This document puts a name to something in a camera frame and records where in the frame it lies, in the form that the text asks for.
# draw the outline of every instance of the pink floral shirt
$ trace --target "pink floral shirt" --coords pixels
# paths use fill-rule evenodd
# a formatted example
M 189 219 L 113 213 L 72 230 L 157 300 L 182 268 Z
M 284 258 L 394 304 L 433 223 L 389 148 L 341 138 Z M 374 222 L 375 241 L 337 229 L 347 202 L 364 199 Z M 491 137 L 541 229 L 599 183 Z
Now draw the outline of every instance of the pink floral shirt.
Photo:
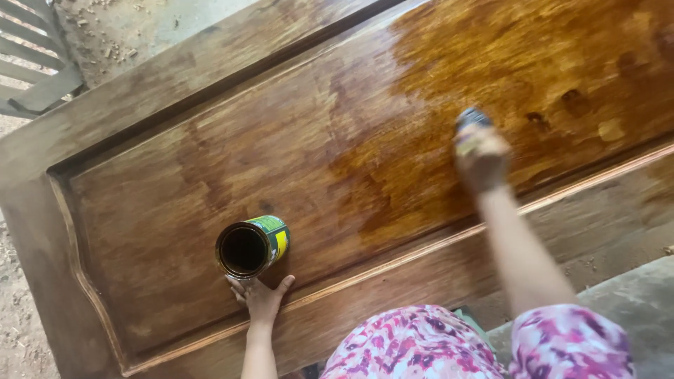
M 512 329 L 513 379 L 634 377 L 627 336 L 578 305 L 526 312 Z M 475 330 L 437 305 L 374 316 L 349 334 L 321 379 L 502 379 L 503 366 Z

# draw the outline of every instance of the hand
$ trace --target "hand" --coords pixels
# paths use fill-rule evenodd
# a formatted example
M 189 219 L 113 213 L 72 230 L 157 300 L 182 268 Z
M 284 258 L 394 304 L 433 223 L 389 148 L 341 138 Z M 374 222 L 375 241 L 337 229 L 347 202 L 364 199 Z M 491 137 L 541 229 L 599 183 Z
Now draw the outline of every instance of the hand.
M 492 125 L 461 127 L 455 144 L 457 169 L 476 196 L 506 184 L 510 146 Z
M 237 297 L 239 304 L 248 307 L 251 316 L 251 329 L 263 327 L 271 330 L 278 308 L 281 305 L 281 299 L 293 285 L 295 277 L 293 275 L 286 276 L 278 285 L 278 288 L 274 290 L 262 284 L 259 279 L 236 281 L 227 278 L 227 280 L 232 285 L 231 290 Z

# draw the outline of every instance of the stain can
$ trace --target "stain can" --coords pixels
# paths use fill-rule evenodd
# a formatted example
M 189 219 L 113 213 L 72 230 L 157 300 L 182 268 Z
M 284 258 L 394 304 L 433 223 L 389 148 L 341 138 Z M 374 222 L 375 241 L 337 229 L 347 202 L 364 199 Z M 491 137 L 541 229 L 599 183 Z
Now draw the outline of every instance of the stain can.
M 225 228 L 216 242 L 216 259 L 225 275 L 252 279 L 290 248 L 290 230 L 276 216 L 260 216 Z

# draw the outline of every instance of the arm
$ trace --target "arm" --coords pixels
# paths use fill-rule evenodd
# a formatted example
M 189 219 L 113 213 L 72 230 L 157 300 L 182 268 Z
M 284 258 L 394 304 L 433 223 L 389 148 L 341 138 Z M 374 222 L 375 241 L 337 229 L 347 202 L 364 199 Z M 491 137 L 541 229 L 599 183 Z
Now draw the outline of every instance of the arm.
M 242 282 L 228 280 L 237 301 L 248 307 L 251 316 L 241 379 L 277 379 L 276 360 L 272 350 L 272 327 L 281 299 L 293 285 L 295 277 L 287 276 L 275 290 L 267 288 L 257 279 Z
M 462 114 L 458 124 L 457 167 L 487 226 L 489 245 L 513 317 L 545 305 L 577 303 L 571 283 L 517 214 L 517 202 L 505 179 L 508 144 L 479 111 Z

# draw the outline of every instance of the yellow label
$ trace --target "yellow label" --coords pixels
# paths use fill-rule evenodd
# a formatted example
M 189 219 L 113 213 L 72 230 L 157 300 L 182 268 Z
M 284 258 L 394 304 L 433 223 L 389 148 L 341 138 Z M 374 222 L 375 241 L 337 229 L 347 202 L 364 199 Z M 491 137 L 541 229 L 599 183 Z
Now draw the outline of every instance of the yellow label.
M 282 231 L 276 234 L 276 242 L 278 242 L 278 258 L 281 259 L 283 253 L 286 252 L 286 247 L 288 247 L 288 237 L 286 236 L 286 231 Z

